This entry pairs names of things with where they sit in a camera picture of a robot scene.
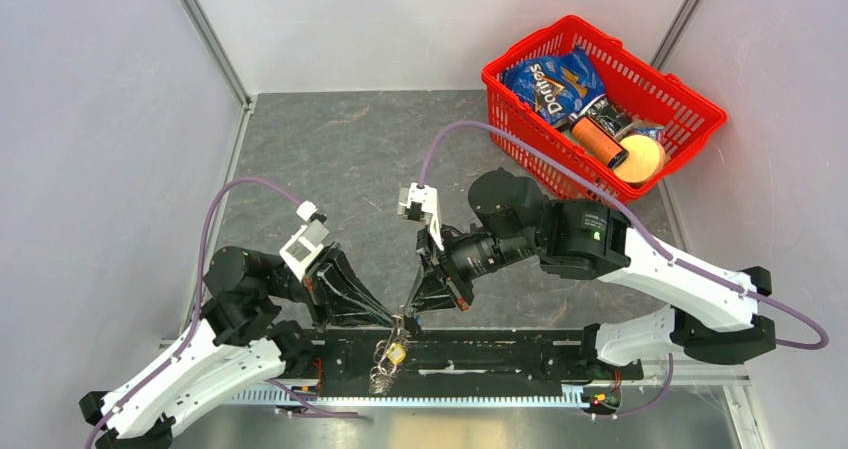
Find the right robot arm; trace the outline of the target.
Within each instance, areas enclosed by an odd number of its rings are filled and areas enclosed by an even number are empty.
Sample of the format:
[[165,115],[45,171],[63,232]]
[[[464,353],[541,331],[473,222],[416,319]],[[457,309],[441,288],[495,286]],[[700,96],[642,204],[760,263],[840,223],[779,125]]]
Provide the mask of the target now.
[[757,297],[771,292],[762,267],[693,273],[620,211],[593,200],[549,198],[533,179],[501,168],[476,179],[467,200],[478,224],[461,232],[441,221],[436,189],[401,189],[399,215],[421,224],[409,312],[467,310],[476,279],[534,257],[545,273],[617,284],[662,302],[646,316],[585,327],[577,364],[588,377],[675,350],[737,365],[776,348],[775,324],[758,312]]

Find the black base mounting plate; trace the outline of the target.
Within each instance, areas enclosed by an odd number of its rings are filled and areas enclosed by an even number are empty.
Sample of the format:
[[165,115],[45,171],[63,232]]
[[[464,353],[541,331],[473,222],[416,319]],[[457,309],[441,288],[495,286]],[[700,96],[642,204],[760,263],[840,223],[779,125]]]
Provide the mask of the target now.
[[[310,352],[283,372],[291,379],[317,379],[328,397],[369,396],[374,352],[386,328],[331,328],[306,331]],[[615,367],[590,360],[577,329],[442,328],[424,330],[388,394],[391,397],[471,398],[554,396],[563,383],[577,385],[639,381],[642,366]]]

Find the orange cylindrical can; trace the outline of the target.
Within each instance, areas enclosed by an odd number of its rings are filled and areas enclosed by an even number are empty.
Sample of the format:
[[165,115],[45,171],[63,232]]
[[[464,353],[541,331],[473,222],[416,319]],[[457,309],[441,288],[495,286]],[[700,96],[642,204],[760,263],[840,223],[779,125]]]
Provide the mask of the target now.
[[572,137],[593,157],[609,169],[623,163],[629,152],[600,125],[588,117],[577,118],[571,127]]

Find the blue Doritos chip bag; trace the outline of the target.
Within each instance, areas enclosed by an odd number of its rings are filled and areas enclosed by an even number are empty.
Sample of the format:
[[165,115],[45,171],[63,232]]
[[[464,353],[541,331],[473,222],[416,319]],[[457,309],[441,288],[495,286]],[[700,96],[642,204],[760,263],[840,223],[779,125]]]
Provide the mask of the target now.
[[606,93],[605,84],[580,47],[561,56],[522,61],[501,74],[502,83],[552,127],[569,122]]

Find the black snack packet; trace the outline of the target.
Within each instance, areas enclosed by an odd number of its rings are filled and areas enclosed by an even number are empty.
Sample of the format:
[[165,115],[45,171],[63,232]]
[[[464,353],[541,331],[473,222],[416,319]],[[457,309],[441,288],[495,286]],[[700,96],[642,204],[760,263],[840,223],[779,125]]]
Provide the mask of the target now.
[[594,121],[613,138],[620,138],[633,123],[633,119],[623,108],[611,101],[606,94],[601,94],[587,103],[581,115]]

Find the round yellow sponge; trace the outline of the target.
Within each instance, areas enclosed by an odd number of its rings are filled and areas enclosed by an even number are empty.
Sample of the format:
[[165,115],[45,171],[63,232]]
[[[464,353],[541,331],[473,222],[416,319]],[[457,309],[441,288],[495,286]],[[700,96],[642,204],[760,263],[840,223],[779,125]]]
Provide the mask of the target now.
[[628,156],[613,169],[625,183],[642,185],[656,176],[667,164],[669,156],[656,140],[645,135],[631,135],[621,141]]

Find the red plastic basket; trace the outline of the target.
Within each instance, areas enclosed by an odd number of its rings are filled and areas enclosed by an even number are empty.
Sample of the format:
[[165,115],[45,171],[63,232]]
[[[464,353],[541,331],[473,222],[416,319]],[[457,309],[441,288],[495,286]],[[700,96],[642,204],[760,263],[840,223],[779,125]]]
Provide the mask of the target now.
[[[628,52],[621,41],[568,15],[484,66],[488,118],[621,202],[684,167],[727,120],[723,109]],[[623,148],[644,135],[663,164],[649,178],[622,179],[637,159]]]

